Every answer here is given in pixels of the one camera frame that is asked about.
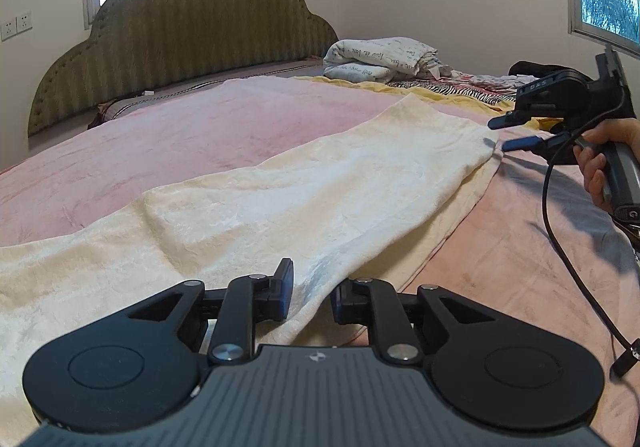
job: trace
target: white towel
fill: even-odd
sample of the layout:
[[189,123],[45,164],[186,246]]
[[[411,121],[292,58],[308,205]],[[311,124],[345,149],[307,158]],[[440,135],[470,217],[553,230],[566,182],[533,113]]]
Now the white towel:
[[410,95],[260,166],[152,189],[70,236],[0,249],[0,443],[36,426],[20,377],[38,347],[185,279],[224,287],[291,257],[289,319],[262,337],[274,343],[292,342],[356,271],[404,286],[484,194],[496,139]]
[[518,88],[526,86],[527,84],[537,80],[537,77],[533,77],[533,75],[502,75],[500,77],[494,77],[492,75],[474,75],[469,79],[469,82],[480,87],[517,90]]

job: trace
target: headboard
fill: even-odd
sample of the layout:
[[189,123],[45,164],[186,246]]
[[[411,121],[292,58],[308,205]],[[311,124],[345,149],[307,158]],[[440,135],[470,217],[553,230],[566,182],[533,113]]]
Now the headboard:
[[106,0],[89,38],[44,75],[28,134],[145,89],[324,56],[336,40],[304,0]]

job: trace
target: folded quilt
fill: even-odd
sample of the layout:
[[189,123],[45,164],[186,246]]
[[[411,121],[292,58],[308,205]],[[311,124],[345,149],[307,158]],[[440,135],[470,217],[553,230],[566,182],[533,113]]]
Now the folded quilt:
[[324,75],[344,79],[388,83],[410,77],[451,77],[452,67],[437,58],[438,50],[408,37],[372,40],[340,40],[324,58]]

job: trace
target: zebra print fabric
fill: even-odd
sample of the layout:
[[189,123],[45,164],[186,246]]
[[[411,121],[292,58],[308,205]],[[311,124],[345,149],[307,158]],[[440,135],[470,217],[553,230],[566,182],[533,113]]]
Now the zebra print fabric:
[[427,88],[435,93],[440,93],[442,95],[465,95],[467,97],[471,97],[478,101],[481,101],[485,104],[489,104],[490,106],[495,106],[500,101],[510,101],[514,102],[516,100],[515,93],[513,94],[499,94],[494,92],[489,92],[487,90],[482,90],[476,86],[465,85],[465,84],[448,84],[444,81],[437,80],[422,80],[422,79],[412,79],[412,80],[401,80],[401,81],[391,81],[388,86],[393,86],[396,88],[412,88],[414,86],[418,86],[420,88]]

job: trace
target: metal screw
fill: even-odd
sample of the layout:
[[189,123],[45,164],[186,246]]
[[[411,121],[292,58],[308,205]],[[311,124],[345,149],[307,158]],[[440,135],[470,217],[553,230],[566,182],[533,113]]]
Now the metal screw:
[[386,351],[389,357],[399,361],[410,361],[418,356],[418,348],[411,344],[394,344]]
[[244,350],[237,344],[221,344],[213,348],[211,355],[219,361],[235,361],[244,355]]

